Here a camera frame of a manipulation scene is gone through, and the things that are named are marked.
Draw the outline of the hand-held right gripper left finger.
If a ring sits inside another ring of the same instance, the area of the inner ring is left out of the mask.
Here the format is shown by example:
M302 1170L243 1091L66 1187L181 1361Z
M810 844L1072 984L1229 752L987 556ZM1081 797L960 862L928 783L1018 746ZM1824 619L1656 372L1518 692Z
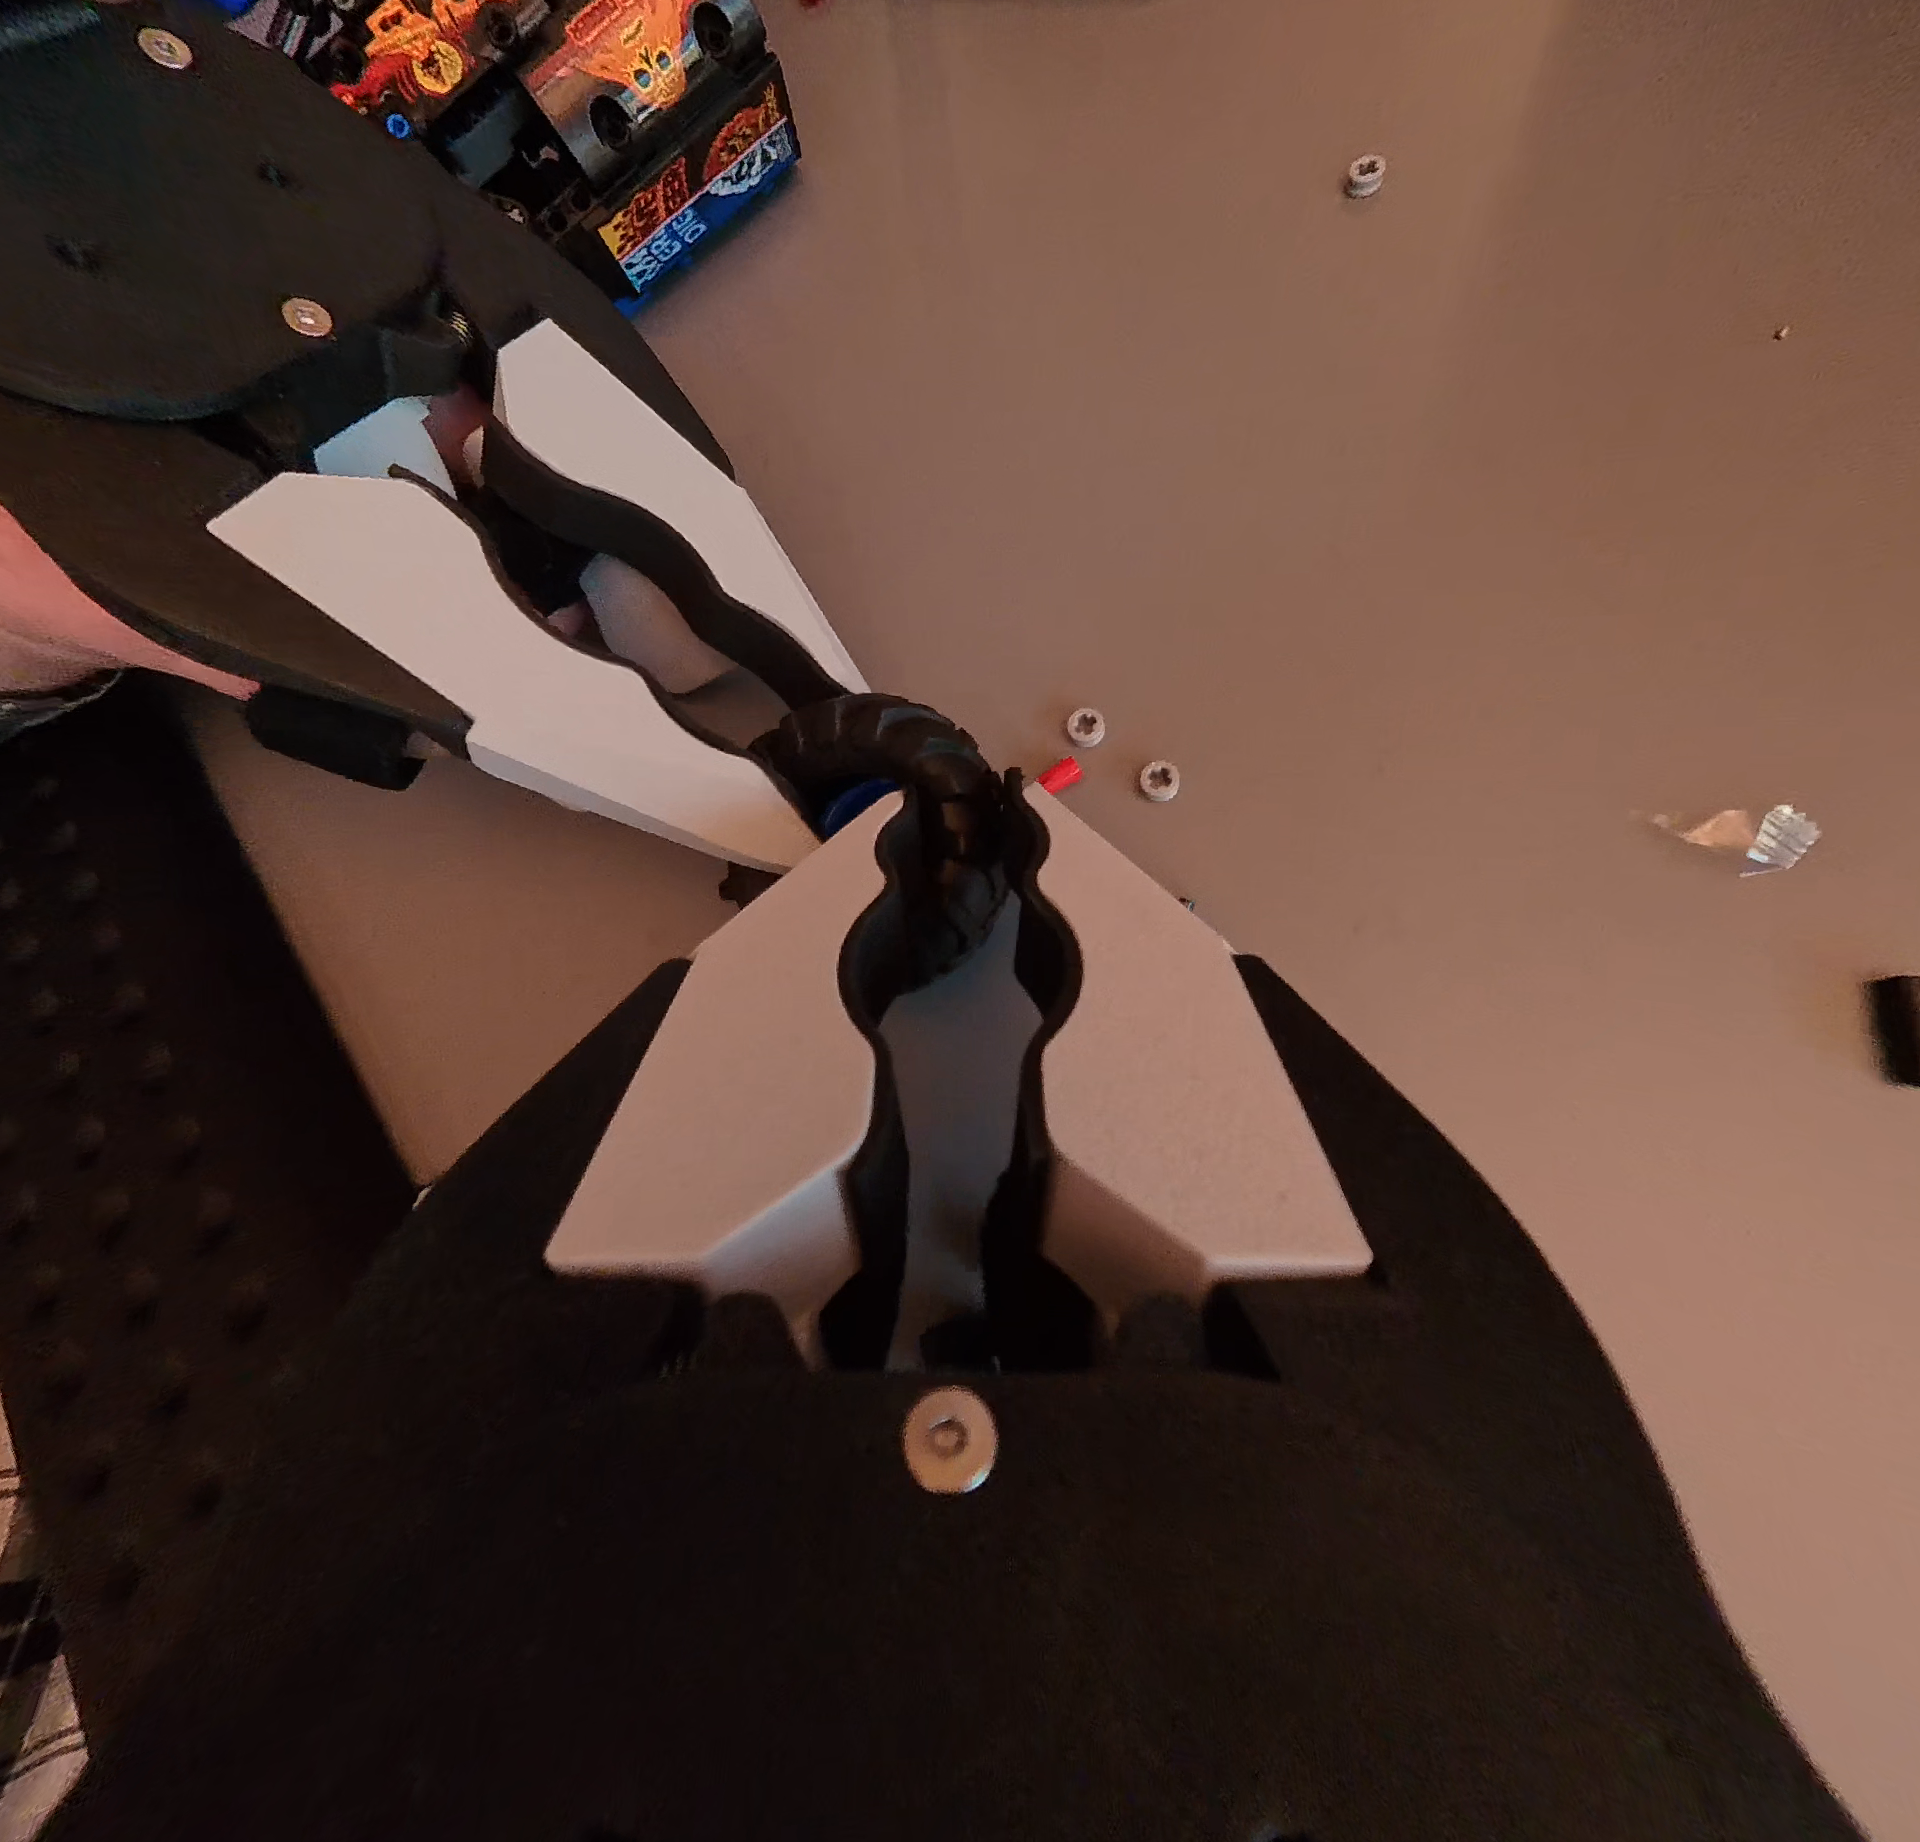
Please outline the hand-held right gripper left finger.
M888 1361L902 1109L844 954L885 901L897 814L868 805L696 950L544 1247L553 1271L767 1296L835 1365Z

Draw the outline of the black toy tire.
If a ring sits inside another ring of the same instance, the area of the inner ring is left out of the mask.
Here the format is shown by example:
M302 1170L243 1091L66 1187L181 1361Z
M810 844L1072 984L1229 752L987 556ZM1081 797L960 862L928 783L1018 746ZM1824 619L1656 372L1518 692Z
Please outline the black toy tire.
M960 968L1008 901L1001 775L975 738L940 710L902 694L835 694L791 710L750 756L829 838L829 814L864 783L902 794L897 854L902 987L922 991Z

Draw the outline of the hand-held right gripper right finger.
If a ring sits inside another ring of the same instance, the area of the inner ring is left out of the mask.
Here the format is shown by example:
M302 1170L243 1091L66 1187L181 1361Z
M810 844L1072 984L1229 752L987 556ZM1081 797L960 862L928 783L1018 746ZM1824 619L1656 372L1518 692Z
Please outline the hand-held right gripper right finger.
M1011 1163L983 1219L983 1320L1008 1371L1085 1371L1148 1304L1346 1282L1368 1236L1252 991L1252 955L1041 783L1011 783L1018 908Z

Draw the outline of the small pale toy piece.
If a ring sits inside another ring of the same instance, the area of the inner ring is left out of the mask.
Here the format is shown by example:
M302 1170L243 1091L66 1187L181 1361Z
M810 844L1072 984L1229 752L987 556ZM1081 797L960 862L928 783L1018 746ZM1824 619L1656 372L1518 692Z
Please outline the small pale toy piece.
M1824 844L1824 828L1798 805L1768 805L1762 814L1745 805L1713 814L1647 814L1641 822L1676 847L1731 865L1738 875L1791 871Z

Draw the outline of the grey desk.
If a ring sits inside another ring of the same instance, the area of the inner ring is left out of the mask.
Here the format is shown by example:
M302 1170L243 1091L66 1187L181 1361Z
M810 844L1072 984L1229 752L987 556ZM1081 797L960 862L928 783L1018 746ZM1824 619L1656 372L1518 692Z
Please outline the grey desk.
M805 159L645 338L875 686L1103 710L1080 814L1523 1219L1916 1839L1916 0L757 9ZM1726 805L1824 844L1641 822Z

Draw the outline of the person's left hand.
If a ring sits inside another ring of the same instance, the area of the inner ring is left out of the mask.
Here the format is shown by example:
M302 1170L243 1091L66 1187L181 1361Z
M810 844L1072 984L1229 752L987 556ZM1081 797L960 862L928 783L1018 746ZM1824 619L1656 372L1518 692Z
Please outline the person's left hand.
M252 700L258 682L191 660L96 607L37 539L0 514L0 694L66 700L83 682L153 672Z

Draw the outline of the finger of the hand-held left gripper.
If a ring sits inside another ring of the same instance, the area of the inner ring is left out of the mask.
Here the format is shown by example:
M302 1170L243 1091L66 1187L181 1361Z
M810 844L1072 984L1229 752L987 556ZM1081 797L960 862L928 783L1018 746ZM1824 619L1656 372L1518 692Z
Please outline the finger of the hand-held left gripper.
M811 828L750 756L705 746L636 665L522 612L435 491L286 472L211 534L462 710L482 771L716 862L811 854Z
M868 692L753 498L555 321L498 352L482 469L587 554L597 637L669 694L728 672L788 710Z

